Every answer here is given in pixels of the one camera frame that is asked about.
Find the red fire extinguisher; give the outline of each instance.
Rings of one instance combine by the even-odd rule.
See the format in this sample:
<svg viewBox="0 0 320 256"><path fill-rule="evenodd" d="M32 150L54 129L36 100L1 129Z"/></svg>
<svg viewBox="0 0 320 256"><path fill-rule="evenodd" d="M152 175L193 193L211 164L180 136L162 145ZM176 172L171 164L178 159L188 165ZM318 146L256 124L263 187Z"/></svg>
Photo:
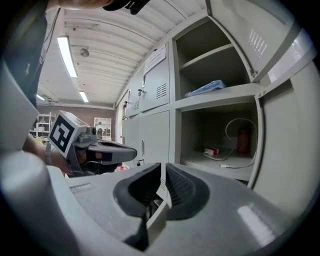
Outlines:
<svg viewBox="0 0 320 256"><path fill-rule="evenodd" d="M236 151L243 154L250 153L250 130L248 128L239 129Z"/></svg>

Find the fluorescent light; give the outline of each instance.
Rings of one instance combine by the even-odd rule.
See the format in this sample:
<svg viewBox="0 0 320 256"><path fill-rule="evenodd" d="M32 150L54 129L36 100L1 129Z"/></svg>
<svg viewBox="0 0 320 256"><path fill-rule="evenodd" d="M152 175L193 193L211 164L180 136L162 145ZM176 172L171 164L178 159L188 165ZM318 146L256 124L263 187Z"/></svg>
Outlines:
<svg viewBox="0 0 320 256"><path fill-rule="evenodd" d="M89 102L89 100L87 99L86 93L84 91L79 91L79 93L84 102Z"/></svg>
<svg viewBox="0 0 320 256"><path fill-rule="evenodd" d="M66 69L69 72L70 77L76 78L77 72L75 70L74 62L72 61L70 44L69 44L69 37L68 36L59 36L58 37L58 44L60 48L60 52L66 66Z"/></svg>
<svg viewBox="0 0 320 256"><path fill-rule="evenodd" d="M44 98L42 98L41 96L39 96L38 94L36 95L40 100L45 101Z"/></svg>

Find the white cable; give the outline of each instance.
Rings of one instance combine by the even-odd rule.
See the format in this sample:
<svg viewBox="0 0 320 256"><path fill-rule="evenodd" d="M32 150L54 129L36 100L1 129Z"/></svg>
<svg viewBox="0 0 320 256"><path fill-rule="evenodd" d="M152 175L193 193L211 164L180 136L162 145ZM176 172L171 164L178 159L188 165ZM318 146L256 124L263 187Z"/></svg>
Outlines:
<svg viewBox="0 0 320 256"><path fill-rule="evenodd" d="M230 141L234 142L234 141L229 137L227 130L228 130L229 125L230 125L232 122L236 121L236 120L246 120L246 121L249 121L250 123L252 123L253 126L254 126L254 132L255 132L255 134L256 134L256 140L258 141L257 127L256 127L256 125L255 125L254 122L252 122L250 119L247 119L247 118L235 118L235 119L232 119L232 120L226 125L224 132L225 132L226 137L227 137ZM207 154L205 154L205 153L203 153L203 155L204 155L206 158L209 158L209 159L212 159L212 160L215 160L215 161L225 161L225 160L227 160L227 159L230 157L230 155L231 155L232 152L235 150L235 148L236 148L236 147L234 146L233 149L231 149L230 153L229 153L225 158L214 158L214 157L212 157L212 156L210 156L210 155L207 155ZM229 165L226 165L226 164L220 164L220 167L221 167L221 168L230 168L230 169L240 169L240 168L246 168L246 167L252 166L253 163L254 163L254 160L255 160L255 158L256 158L256 154L257 154L257 149L255 149L255 152L254 152L254 155L253 155L253 158L252 158L251 162L250 162L248 165L246 165L246 166L238 166L238 167L235 167L235 166L229 166Z"/></svg>

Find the blue package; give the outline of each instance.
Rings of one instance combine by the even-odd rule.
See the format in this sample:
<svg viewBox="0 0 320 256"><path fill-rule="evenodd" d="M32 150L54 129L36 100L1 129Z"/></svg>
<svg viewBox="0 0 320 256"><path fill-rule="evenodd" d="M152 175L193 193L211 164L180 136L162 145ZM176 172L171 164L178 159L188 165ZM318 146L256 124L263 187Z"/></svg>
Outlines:
<svg viewBox="0 0 320 256"><path fill-rule="evenodd" d="M212 81L212 82L208 83L207 85L202 86L199 89L196 89L192 92L188 92L185 95L185 97L191 97L191 96L195 96L198 94L204 94L207 92L212 92L212 91L216 91L216 90L223 89L223 88L227 88L227 87L221 80Z"/></svg>

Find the ceiling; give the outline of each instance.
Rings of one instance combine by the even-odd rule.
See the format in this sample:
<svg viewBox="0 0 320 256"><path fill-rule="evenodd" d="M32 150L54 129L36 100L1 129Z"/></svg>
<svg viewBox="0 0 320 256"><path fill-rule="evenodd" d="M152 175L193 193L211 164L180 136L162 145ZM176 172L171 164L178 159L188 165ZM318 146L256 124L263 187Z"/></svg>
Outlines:
<svg viewBox="0 0 320 256"><path fill-rule="evenodd" d="M38 94L51 104L81 107L84 103L79 91L85 91L88 107L113 107L139 63L157 42L204 8L205 0L151 0L137 15L125 8L112 12L102 8L61 11ZM47 33L56 12L47 14ZM61 35L69 35L77 78L70 78L62 60L57 41ZM82 49L88 50L88 57L81 55Z"/></svg>

